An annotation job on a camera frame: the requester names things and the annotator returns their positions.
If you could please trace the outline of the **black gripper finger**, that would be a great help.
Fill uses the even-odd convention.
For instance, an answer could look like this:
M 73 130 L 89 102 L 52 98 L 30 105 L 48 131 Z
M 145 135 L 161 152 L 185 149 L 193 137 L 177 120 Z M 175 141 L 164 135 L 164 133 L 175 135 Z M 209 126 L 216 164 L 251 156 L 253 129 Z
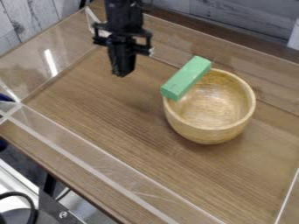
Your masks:
M 129 75 L 136 67 L 136 53 L 131 45 L 124 46 L 121 56 L 121 76 Z
M 121 65 L 120 65 L 120 56 L 117 55 L 121 50 L 121 45 L 109 45 L 108 46 L 108 57 L 112 66 L 112 74 L 116 76 L 121 75 Z

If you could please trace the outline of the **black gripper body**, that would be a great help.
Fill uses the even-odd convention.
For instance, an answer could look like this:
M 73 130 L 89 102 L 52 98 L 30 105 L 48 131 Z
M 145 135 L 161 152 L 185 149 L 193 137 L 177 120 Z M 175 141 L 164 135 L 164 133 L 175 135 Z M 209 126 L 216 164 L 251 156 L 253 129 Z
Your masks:
M 107 22 L 92 24 L 93 42 L 103 46 L 124 46 L 131 53 L 148 56 L 152 51 L 152 33 L 143 28 L 140 8 L 108 9 Z

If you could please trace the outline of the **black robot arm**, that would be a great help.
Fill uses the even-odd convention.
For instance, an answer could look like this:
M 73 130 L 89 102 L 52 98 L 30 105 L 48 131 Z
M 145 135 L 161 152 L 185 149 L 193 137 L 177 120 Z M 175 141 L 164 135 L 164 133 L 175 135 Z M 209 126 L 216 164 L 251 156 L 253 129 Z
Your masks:
M 93 43 L 107 47 L 112 74 L 125 77 L 136 68 L 136 55 L 149 56 L 153 34 L 143 28 L 143 0 L 104 0 L 107 22 L 92 24 Z

